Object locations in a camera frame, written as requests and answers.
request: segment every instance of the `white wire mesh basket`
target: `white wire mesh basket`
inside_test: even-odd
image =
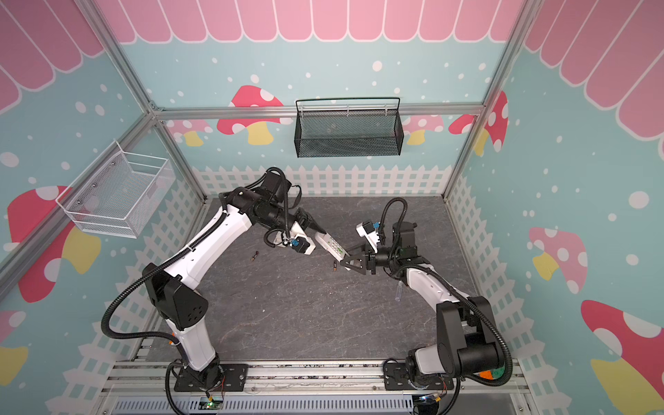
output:
[[[56,202],[80,230],[137,238],[175,182],[175,172],[168,159],[120,149],[72,192],[77,181]]]

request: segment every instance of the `gray tabletop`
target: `gray tabletop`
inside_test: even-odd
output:
[[[301,206],[344,248],[360,244],[355,226],[380,220],[387,197],[303,198]],[[476,294],[441,197],[409,197],[406,220],[417,222],[420,255],[459,290]],[[209,220],[219,207],[214,201]],[[400,214],[394,203],[386,220]],[[434,310],[382,270],[360,275],[337,267],[322,248],[310,256],[263,243],[253,226],[212,265],[198,287],[210,306],[205,315],[212,345],[222,360],[403,358],[436,339]],[[256,251],[254,261],[251,257]],[[169,331],[163,323],[162,331]],[[172,361],[177,350],[156,340],[149,361]]]

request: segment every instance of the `basket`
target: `basket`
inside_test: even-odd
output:
[[[174,182],[170,160],[120,149],[56,202],[83,232],[137,238]]]
[[[297,100],[298,157],[400,155],[399,98]]]

